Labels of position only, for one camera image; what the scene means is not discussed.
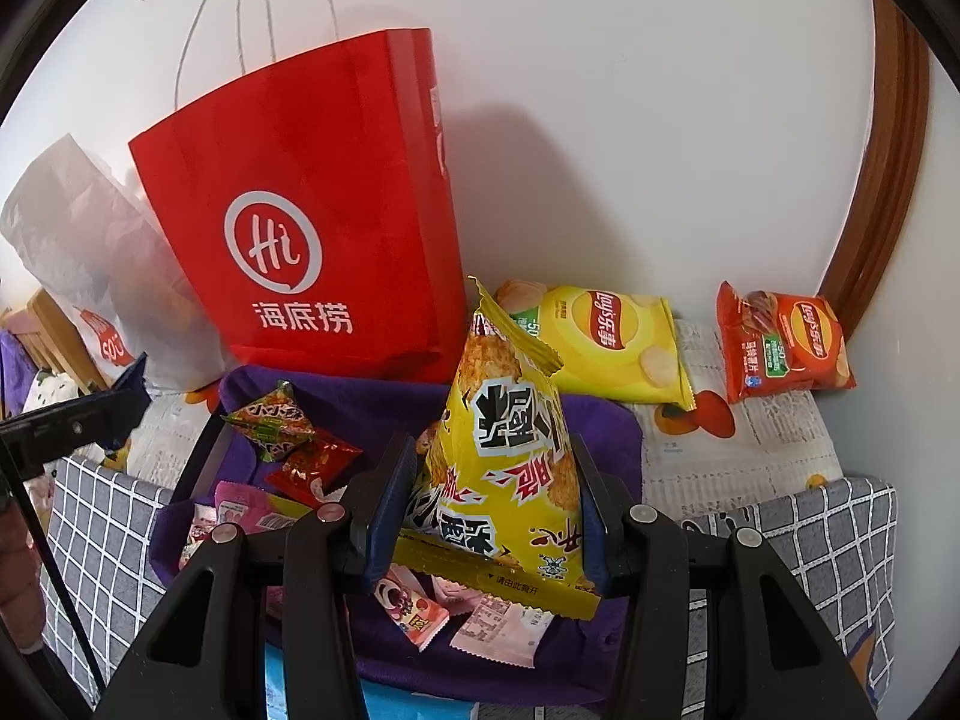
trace gray plaid cushion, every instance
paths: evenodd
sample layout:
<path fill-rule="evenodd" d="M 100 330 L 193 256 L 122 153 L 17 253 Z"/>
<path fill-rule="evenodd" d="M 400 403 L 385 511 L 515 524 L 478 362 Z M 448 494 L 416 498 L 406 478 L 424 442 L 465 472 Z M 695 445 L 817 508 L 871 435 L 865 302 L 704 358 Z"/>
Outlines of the gray plaid cushion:
<path fill-rule="evenodd" d="M 105 680 L 163 594 L 147 544 L 155 515 L 170 496 L 170 490 L 90 460 L 56 464 L 50 548 Z M 46 570 L 40 584 L 47 601 L 44 638 L 92 702 L 96 685 Z"/>
<path fill-rule="evenodd" d="M 869 686 L 883 698 L 894 659 L 891 596 L 896 492 L 877 479 L 850 477 L 768 503 L 685 520 L 728 536 L 749 525 L 769 539 L 849 656 L 870 628 L 877 632 Z M 707 675 L 707 600 L 690 593 L 685 720 L 701 720 Z"/>

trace lay's chip bag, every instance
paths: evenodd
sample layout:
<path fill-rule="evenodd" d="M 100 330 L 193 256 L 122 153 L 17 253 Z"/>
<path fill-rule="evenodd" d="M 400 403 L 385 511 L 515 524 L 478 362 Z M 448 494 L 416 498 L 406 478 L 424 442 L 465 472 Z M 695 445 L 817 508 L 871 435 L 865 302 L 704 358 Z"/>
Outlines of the lay's chip bag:
<path fill-rule="evenodd" d="M 724 282 L 717 324 L 727 367 L 727 402 L 791 389 L 852 389 L 843 328 L 824 298 L 747 293 Z"/>
<path fill-rule="evenodd" d="M 695 407 L 665 298 L 515 279 L 500 286 L 496 301 L 560 353 L 563 370 L 554 381 L 561 392 Z"/>
<path fill-rule="evenodd" d="M 550 378 L 563 363 L 474 282 L 480 307 L 394 562 L 589 619 L 599 598 L 583 573 L 576 463 Z"/>

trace purple towel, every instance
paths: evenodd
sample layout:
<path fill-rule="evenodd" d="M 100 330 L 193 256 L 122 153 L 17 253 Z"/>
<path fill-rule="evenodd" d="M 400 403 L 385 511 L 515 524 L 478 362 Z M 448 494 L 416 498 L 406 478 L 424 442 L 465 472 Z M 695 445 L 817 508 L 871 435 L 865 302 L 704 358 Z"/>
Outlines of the purple towel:
<path fill-rule="evenodd" d="M 0 415 L 0 418 L 6 418 L 22 412 L 30 386 L 37 376 L 37 366 L 16 336 L 6 330 L 0 330 L 0 354 L 3 355 L 4 369 L 3 404 L 7 409 L 6 415 Z"/>
<path fill-rule="evenodd" d="M 277 379 L 293 383 L 296 400 L 317 426 L 364 450 L 350 472 L 370 467 L 395 431 L 413 437 L 440 416 L 448 388 L 428 384 L 343 379 L 286 373 L 264 367 L 240 367 L 220 386 L 227 410 L 235 410 L 270 391 Z M 570 433 L 579 433 L 601 471 L 624 480 L 640 499 L 640 426 L 626 409 L 584 395 L 565 395 L 563 412 Z M 259 485 L 270 467 L 258 464 L 253 447 L 239 435 L 227 450 L 218 479 Z M 344 474 L 345 482 L 349 474 Z M 193 503 L 162 509 L 152 535 L 151 562 L 170 584 L 184 545 Z M 402 635 L 373 598 L 349 598 L 350 630 L 360 676 L 395 688 L 524 706 L 563 706 L 602 701 L 607 694 L 620 632 L 624 600 L 603 601 L 587 622 L 558 618 L 536 652 L 536 668 L 495 664 L 454 650 L 450 638 L 466 619 L 451 620 L 422 653 Z"/>

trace red paper bag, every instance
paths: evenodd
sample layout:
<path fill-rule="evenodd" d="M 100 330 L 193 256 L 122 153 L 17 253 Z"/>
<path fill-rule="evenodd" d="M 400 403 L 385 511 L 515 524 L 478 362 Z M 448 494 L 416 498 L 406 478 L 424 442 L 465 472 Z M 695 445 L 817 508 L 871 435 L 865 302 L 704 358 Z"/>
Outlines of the red paper bag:
<path fill-rule="evenodd" d="M 130 148 L 242 362 L 452 379 L 467 311 L 428 29 L 268 65 Z"/>

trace white wall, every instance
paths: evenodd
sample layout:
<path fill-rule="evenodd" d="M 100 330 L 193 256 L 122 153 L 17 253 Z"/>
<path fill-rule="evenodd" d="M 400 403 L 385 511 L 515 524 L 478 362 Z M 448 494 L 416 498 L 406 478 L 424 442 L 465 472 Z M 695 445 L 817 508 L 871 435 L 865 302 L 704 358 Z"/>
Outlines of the white wall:
<path fill-rule="evenodd" d="M 336 0 L 342 33 L 434 29 L 464 266 L 670 295 L 809 292 L 847 213 L 869 116 L 870 0 Z M 199 0 L 91 0 L 0 127 L 0 199 L 64 132 L 121 180 L 171 110 Z M 186 64 L 195 97 L 237 72 L 234 0 Z M 322 0 L 275 0 L 280 50 L 331 39 Z M 262 5 L 247 45 L 267 59 Z M 0 242 L 0 298 L 35 283 Z"/>
<path fill-rule="evenodd" d="M 818 398 L 843 468 L 899 495 L 884 720 L 909 717 L 960 642 L 960 95 L 935 60 L 930 106 L 910 215 L 848 346 L 858 387 Z"/>

